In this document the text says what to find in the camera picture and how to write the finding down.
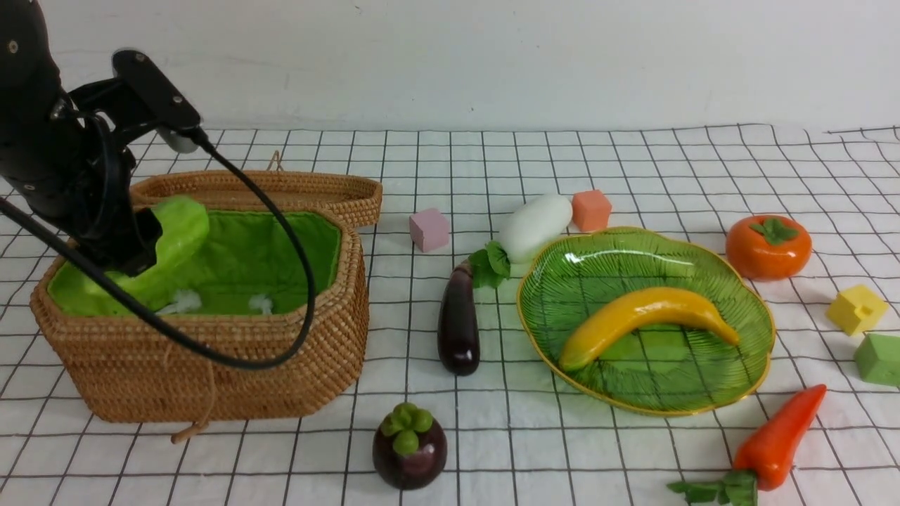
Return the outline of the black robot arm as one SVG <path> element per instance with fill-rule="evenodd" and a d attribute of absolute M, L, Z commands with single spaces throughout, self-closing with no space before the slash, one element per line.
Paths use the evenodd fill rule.
<path fill-rule="evenodd" d="M 65 92 L 38 2 L 4 1 L 1 20 L 3 179 L 99 268 L 143 273 L 162 227 L 132 208 L 128 144 Z"/>

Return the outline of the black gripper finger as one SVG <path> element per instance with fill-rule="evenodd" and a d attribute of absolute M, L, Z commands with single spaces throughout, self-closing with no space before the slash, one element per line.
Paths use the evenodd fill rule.
<path fill-rule="evenodd" d="M 123 214 L 120 222 L 120 272 L 134 278 L 154 266 L 157 263 L 155 244 L 162 233 L 162 225 L 149 207 Z"/>

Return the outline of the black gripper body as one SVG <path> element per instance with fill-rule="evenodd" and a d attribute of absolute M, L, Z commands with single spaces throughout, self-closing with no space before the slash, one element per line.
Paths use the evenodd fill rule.
<path fill-rule="evenodd" d="M 139 221 L 127 195 L 137 164 L 131 148 L 115 140 L 102 112 L 77 112 L 51 126 L 59 129 L 39 144 L 28 205 L 102 268 L 141 271 Z"/>

